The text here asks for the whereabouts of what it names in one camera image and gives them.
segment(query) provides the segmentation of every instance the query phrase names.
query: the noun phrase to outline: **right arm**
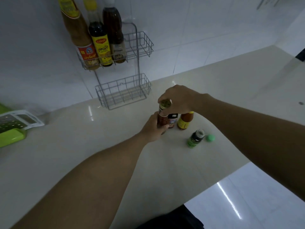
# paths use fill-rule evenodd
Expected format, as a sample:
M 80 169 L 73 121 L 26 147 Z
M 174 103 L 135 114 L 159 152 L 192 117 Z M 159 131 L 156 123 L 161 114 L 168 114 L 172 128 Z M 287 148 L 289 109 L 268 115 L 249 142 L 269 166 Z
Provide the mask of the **right arm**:
M 254 112 L 175 85 L 161 114 L 195 111 L 212 122 L 250 161 L 305 201 L 305 126 Z

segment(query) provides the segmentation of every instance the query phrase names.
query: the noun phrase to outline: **electrical outlet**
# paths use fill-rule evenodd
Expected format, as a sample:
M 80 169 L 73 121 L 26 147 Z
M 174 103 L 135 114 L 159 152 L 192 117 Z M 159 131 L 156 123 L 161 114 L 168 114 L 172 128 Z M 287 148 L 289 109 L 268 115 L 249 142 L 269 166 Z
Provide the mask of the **electrical outlet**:
M 261 0 L 259 3 L 257 9 L 262 9 L 264 7 L 271 7 L 271 6 L 276 6 L 276 4 L 279 2 L 279 0 Z

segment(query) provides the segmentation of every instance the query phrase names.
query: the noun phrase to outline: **red label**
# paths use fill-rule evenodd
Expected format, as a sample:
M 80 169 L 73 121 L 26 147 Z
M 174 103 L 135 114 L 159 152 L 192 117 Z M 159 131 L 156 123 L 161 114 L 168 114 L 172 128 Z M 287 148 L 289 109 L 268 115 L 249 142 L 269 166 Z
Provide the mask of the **red label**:
M 101 38 L 101 39 L 96 40 L 96 43 L 101 43 L 101 44 L 103 44 L 103 43 L 106 42 L 106 41 L 107 41 L 107 39 Z
M 86 47 L 76 47 L 76 48 L 79 51 L 78 54 L 83 58 L 84 61 L 98 58 L 96 50 L 92 43 Z

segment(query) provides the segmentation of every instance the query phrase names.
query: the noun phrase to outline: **wire basket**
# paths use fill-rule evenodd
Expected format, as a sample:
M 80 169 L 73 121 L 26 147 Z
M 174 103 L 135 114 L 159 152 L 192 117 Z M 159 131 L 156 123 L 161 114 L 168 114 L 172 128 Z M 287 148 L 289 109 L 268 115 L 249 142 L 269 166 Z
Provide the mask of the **wire basket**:
M 124 42 L 125 42 L 125 49 L 126 49 L 126 57 L 125 60 L 128 62 L 128 60 L 137 58 L 137 46 L 139 49 L 139 57 L 148 56 L 150 57 L 150 54 L 153 52 L 152 46 L 154 45 L 152 41 L 147 37 L 147 35 L 140 31 L 138 33 L 130 33 L 130 34 L 124 34 Z M 112 57 L 113 63 L 116 65 L 116 63 L 121 63 L 122 59 L 114 59 L 113 55 L 107 55 L 103 57 Z M 99 57 L 99 66 L 103 67 L 103 57 Z M 82 67 L 85 70 L 89 70 L 91 67 L 95 67 L 96 62 L 94 65 L 88 66 L 85 64 L 85 62 L 79 57 L 78 59 L 82 64 Z M 90 61 L 97 60 L 97 58 L 88 59 L 86 60 L 87 63 L 90 63 Z
M 95 86 L 103 107 L 116 109 L 147 98 L 151 83 L 144 73 Z

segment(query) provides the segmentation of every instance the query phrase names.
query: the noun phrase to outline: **spice rack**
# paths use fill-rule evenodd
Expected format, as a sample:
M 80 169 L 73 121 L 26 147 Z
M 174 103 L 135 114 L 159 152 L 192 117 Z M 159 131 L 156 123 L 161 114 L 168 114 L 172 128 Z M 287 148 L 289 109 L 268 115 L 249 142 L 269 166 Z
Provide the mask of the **spice rack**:
M 124 41 L 126 47 L 126 62 L 137 59 L 136 74 L 101 84 L 97 71 L 93 71 L 98 81 L 98 85 L 95 87 L 98 99 L 102 107 L 108 108 L 109 110 L 144 100 L 151 91 L 150 81 L 144 73 L 140 73 L 140 57 L 150 57 L 154 44 L 145 32 L 138 32 L 134 23 L 123 22 L 123 24 L 131 24 L 135 28 L 134 33 L 124 34 Z M 81 59 L 80 62 L 82 63 L 82 67 L 87 69 Z

